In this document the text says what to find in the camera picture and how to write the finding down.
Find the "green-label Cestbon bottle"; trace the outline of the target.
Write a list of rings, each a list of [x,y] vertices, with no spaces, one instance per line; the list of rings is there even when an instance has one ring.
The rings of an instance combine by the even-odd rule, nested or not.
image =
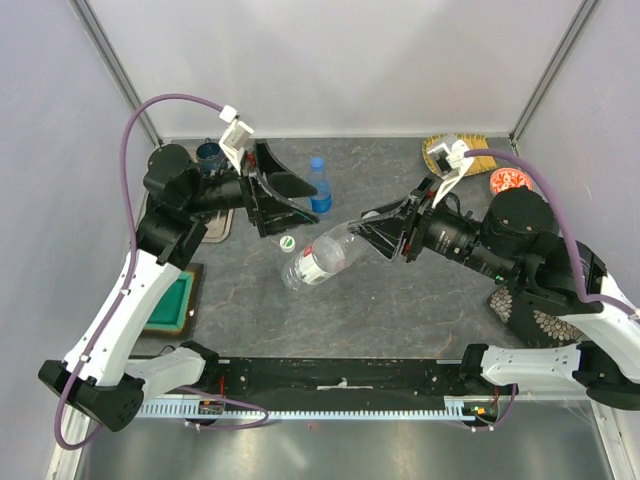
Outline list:
[[[279,238],[269,237],[268,240],[274,245],[277,245],[284,253],[293,253],[296,250],[296,240],[291,235],[283,235]]]

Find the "red-label clear bottle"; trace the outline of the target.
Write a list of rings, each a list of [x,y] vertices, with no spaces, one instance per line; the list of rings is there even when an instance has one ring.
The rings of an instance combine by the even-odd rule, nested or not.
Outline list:
[[[294,291],[313,288],[351,266],[368,249],[368,243],[351,233],[344,222],[294,255],[283,269],[282,281]]]

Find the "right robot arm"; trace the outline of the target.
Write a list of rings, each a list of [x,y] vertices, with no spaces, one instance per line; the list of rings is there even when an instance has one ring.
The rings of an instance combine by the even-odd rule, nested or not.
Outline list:
[[[454,391],[582,391],[600,404],[637,410],[639,326],[601,259],[580,245],[582,277],[575,280],[550,205],[525,187],[499,193],[475,220],[459,211],[456,195],[438,199],[435,185],[426,178],[348,228],[388,259],[411,262],[430,250],[496,283],[492,309],[520,328],[523,347],[469,345]]]

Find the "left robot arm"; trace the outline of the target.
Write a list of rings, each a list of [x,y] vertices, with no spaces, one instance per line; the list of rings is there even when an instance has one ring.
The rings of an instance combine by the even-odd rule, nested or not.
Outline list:
[[[143,218],[120,278],[96,318],[61,360],[47,360],[38,377],[64,405],[118,432],[141,406],[182,386],[208,393],[219,382],[219,356],[187,341],[141,363],[130,353],[164,294],[191,262],[214,213],[245,209],[261,237],[319,221],[298,204],[316,188],[282,165],[257,140],[239,170],[208,176],[179,144],[156,149],[143,179]]]

